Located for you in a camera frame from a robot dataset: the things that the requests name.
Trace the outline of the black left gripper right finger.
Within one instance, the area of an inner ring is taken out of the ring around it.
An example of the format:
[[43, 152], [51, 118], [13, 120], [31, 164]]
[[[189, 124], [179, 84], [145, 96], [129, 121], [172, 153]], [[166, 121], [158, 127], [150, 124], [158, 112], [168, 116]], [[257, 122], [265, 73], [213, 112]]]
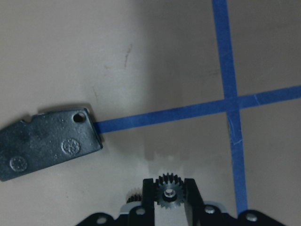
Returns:
[[205, 204], [194, 179], [184, 180], [185, 212], [190, 226], [282, 226], [283, 223], [256, 210], [245, 210], [237, 218], [213, 204]]

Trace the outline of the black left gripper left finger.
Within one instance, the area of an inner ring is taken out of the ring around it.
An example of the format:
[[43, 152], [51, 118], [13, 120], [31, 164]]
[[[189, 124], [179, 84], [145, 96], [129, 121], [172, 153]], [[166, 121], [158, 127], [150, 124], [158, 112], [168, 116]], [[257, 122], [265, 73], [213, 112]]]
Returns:
[[117, 219], [103, 212], [94, 213], [79, 224], [81, 226], [153, 226], [155, 225], [155, 189], [153, 179], [144, 179], [142, 199], [125, 204]]

